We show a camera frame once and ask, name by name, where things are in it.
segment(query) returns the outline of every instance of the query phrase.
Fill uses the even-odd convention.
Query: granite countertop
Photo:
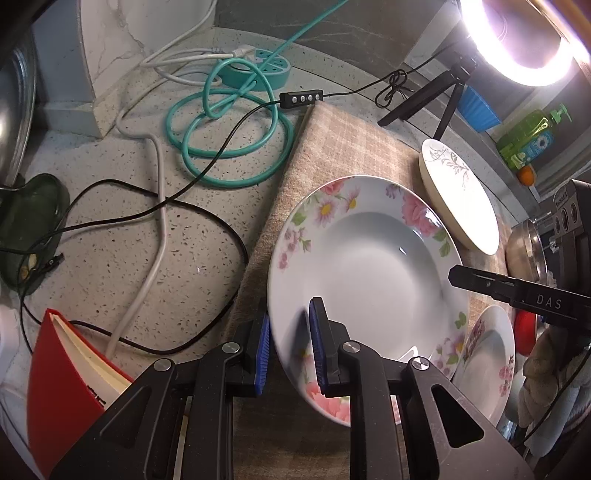
[[[341,92],[344,88],[323,77],[293,68],[287,91],[322,88]],[[160,134],[167,109],[192,93],[187,87],[167,83],[148,95],[126,119],[131,127]],[[376,122],[384,112],[361,95],[335,97],[330,103],[368,122]],[[223,139],[251,108],[240,100],[236,108],[221,120],[207,123],[194,135],[192,144],[201,148],[219,148]],[[198,103],[185,106],[173,126],[185,127],[200,111]],[[299,126],[304,111],[293,110],[287,116]],[[244,146],[259,138],[269,124],[265,113],[247,121],[230,142],[230,148]],[[408,124],[396,122],[389,129],[407,145],[419,149],[425,135]],[[210,172],[226,179],[251,176],[273,163],[282,147],[283,133],[277,133],[260,150],[237,158],[223,160]],[[164,142],[166,190],[172,194],[188,183],[192,176],[183,166],[178,151]],[[114,129],[102,140],[58,132],[33,132],[27,156],[25,175],[46,172],[57,176],[74,198],[92,182],[114,177],[141,187],[157,188],[154,149],[149,143],[123,138]],[[197,185],[183,200],[211,210],[227,221],[243,238],[251,251],[277,194],[281,175],[241,190],[215,190]],[[493,201],[500,215],[508,215]],[[89,193],[70,215],[69,224],[135,213],[153,205],[152,200],[112,186],[102,186]],[[152,348],[171,348],[203,328],[226,303],[238,287],[244,267],[232,240],[216,224],[197,214],[169,208],[168,249],[157,281],[140,309],[126,336]],[[59,310],[66,318],[85,320],[105,329],[113,329],[136,295],[158,248],[157,222],[154,217],[109,229],[94,229],[63,235],[58,252],[66,259],[28,299],[39,317],[45,308]],[[16,296],[2,292],[4,301],[17,305]],[[27,334],[34,343],[38,327],[25,319]],[[106,339],[85,332],[90,341],[103,351]],[[183,362],[202,355],[219,341],[219,329],[209,333],[190,349],[174,355]],[[154,357],[120,346],[114,363],[132,377],[139,375]],[[8,372],[6,382],[23,394],[27,391],[30,355],[21,342],[19,352]],[[11,416],[22,433],[25,428],[24,402],[5,400]]]

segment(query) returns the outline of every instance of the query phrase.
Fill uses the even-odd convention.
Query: tripod leg
[[[413,93],[408,99],[403,101],[388,115],[382,118],[378,125],[385,127],[391,124],[396,119],[408,120],[420,109],[426,106],[429,102],[435,100],[439,95],[445,92],[449,87],[456,83],[456,78],[451,72],[443,72],[436,77],[432,82],[426,84],[418,92]]]
[[[443,115],[441,116],[441,120],[439,122],[437,130],[435,131],[435,135],[433,135],[433,138],[435,140],[441,140],[441,138],[443,136],[443,132],[447,128],[449,121],[452,119],[453,112],[456,111],[457,104],[459,103],[463,92],[464,92],[464,84],[463,83],[456,83],[456,86],[453,88],[452,96],[449,97],[449,102],[447,103],[447,107],[445,108],[445,111],[443,112]]]

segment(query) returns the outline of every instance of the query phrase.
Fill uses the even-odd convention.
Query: small white plate
[[[452,383],[496,426],[509,399],[514,367],[511,321],[505,310],[490,305],[468,336]]]
[[[453,235],[486,255],[499,248],[499,225],[480,181],[448,146],[428,138],[418,160],[421,178],[435,210]]]

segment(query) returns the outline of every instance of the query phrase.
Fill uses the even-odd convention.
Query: red object
[[[515,315],[513,333],[517,353],[529,356],[535,345],[535,313],[518,310]]]
[[[27,394],[29,448],[45,478],[84,432],[104,413],[61,345],[50,315],[57,315],[92,351],[130,382],[55,310],[46,310],[35,344]]]

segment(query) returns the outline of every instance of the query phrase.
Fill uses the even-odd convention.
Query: stainless steel pot
[[[505,261],[511,277],[548,284],[548,268],[542,242],[531,220],[520,223],[511,232],[505,250]]]
[[[12,186],[21,168],[35,103],[35,50],[27,34],[0,65],[0,184]]]

